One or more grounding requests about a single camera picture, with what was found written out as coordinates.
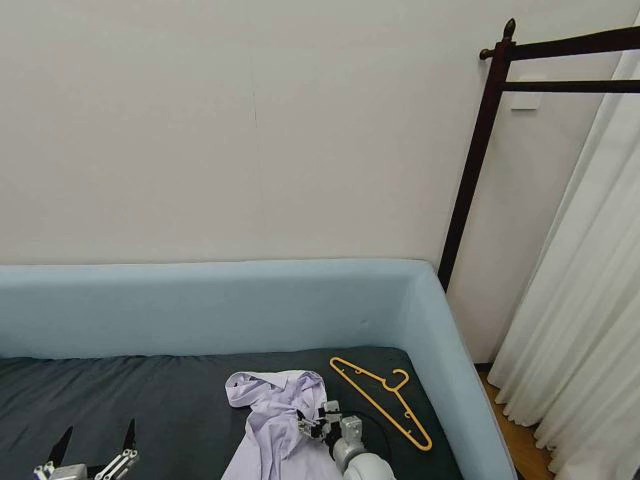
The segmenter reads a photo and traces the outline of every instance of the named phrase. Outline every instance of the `hanger hook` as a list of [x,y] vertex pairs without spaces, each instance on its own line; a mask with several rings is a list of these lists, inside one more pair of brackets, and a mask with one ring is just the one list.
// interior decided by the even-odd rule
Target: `hanger hook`
[[402,376],[404,377],[404,379],[402,379],[402,380],[400,381],[400,383],[399,383],[398,385],[396,385],[395,387],[389,387],[389,386],[387,385],[387,381],[386,381],[386,380],[384,380],[384,381],[382,382],[382,386],[383,386],[386,390],[388,390],[388,391],[390,391],[390,392],[397,392],[398,390],[400,390],[400,389],[401,389],[401,388],[402,388],[402,387],[403,387],[403,386],[404,386],[404,385],[409,381],[409,374],[408,374],[407,372],[405,372],[404,370],[402,370],[401,368],[396,368],[396,369],[394,369],[394,370],[393,370],[393,373],[394,373],[394,374],[399,373],[400,375],[402,375]]

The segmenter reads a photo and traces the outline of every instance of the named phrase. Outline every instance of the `dark gray mattress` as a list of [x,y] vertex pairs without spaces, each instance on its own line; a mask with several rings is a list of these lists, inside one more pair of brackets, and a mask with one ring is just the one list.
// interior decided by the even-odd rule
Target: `dark gray mattress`
[[[402,393],[433,440],[423,453],[329,366],[341,356],[383,377],[394,368],[409,372]],[[204,357],[115,357],[106,359],[0,360],[0,472],[2,479],[31,477],[68,426],[74,433],[65,464],[104,464],[122,446],[136,419],[140,461],[127,479],[219,479],[244,435],[249,409],[232,409],[224,382],[236,371],[313,370],[327,396],[343,410],[379,419],[389,438],[398,480],[461,479],[455,459],[407,354],[392,348],[322,349],[293,353]],[[399,402],[375,381],[358,382],[396,419]],[[367,448],[387,457],[384,437],[363,418]]]

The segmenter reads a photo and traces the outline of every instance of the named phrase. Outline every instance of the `light blue bed frame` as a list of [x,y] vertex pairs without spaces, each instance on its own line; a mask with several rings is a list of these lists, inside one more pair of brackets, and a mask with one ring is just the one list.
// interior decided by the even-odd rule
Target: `light blue bed frame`
[[0,267],[2,357],[206,355],[362,345],[409,354],[466,480],[516,478],[428,263]]

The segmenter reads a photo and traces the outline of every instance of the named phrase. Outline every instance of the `white wall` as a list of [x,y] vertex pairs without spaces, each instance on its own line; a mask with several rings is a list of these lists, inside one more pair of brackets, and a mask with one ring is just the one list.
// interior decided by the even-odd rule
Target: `white wall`
[[[0,2],[0,263],[439,261],[478,50],[639,0]],[[615,56],[527,67],[604,77]],[[501,114],[450,299],[490,358],[597,108]]]

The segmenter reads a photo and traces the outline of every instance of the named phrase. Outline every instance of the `rack post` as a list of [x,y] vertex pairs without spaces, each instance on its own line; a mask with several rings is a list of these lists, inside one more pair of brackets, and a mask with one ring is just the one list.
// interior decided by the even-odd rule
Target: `rack post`
[[480,111],[478,112],[473,136],[471,137],[469,153],[467,154],[467,161],[464,166],[464,171],[462,172],[460,188],[458,189],[458,196],[455,206],[453,207],[451,223],[449,224],[442,259],[440,260],[440,268],[438,269],[438,279],[445,291],[449,287],[453,266],[456,261],[456,256],[458,255],[460,242],[462,241],[462,233],[467,222],[473,194],[476,190],[478,177],[480,176],[480,170],[482,169],[482,162],[484,161],[491,131],[493,130],[493,124],[498,114],[503,84],[507,80],[507,74],[509,73],[511,61],[507,54],[508,50],[515,45],[515,42],[511,40],[515,29],[516,22],[512,18],[505,25],[503,38],[496,43],[495,49],[491,52],[486,49],[480,52],[480,58],[482,60],[489,56],[492,56],[493,59],[491,60],[489,75],[487,76],[487,81],[484,86]]

